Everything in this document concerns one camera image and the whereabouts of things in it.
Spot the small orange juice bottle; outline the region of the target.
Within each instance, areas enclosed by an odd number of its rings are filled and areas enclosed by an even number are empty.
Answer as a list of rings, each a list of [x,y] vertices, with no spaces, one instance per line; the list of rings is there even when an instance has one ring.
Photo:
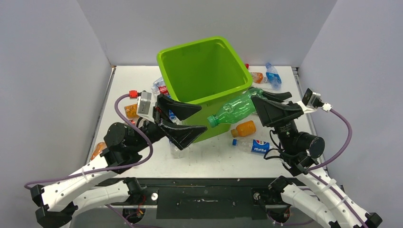
[[[256,126],[252,120],[244,122],[236,126],[230,131],[232,137],[246,137],[256,132]]]

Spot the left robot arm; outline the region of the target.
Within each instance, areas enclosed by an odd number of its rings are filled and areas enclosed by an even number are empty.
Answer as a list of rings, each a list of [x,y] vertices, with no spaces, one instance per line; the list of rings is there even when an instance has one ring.
[[[169,117],[173,113],[179,120],[185,120],[202,109],[198,104],[135,90],[124,98],[137,99],[136,112],[144,120],[141,127],[122,117],[121,122],[109,127],[104,137],[106,147],[90,162],[66,177],[25,185],[38,207],[35,216],[42,227],[62,227],[78,214],[103,205],[126,201],[137,204],[142,197],[137,179],[125,178],[102,188],[99,183],[150,160],[153,144],[162,138],[168,138],[183,150],[207,130],[203,125],[176,124]]]

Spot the green plastic bottle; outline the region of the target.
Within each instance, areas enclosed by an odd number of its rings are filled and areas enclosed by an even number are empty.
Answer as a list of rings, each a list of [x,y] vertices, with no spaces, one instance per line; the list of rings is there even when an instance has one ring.
[[[220,124],[234,124],[237,123],[252,113],[256,112],[253,104],[252,97],[263,97],[263,90],[260,88],[251,88],[242,95],[239,95],[230,101],[226,102],[216,114],[207,118],[208,123],[212,128]]]

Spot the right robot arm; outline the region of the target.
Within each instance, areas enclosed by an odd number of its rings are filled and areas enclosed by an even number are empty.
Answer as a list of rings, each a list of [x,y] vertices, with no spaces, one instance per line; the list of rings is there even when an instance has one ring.
[[[318,109],[331,112],[332,105],[310,89],[296,103],[290,101],[289,92],[275,94],[257,88],[250,88],[249,92],[261,124],[278,137],[277,150],[283,167],[311,190],[307,194],[280,176],[269,185],[270,200],[296,207],[324,228],[379,227],[381,217],[356,204],[325,171],[328,161],[319,162],[325,149],[324,139],[296,127],[297,118]]]

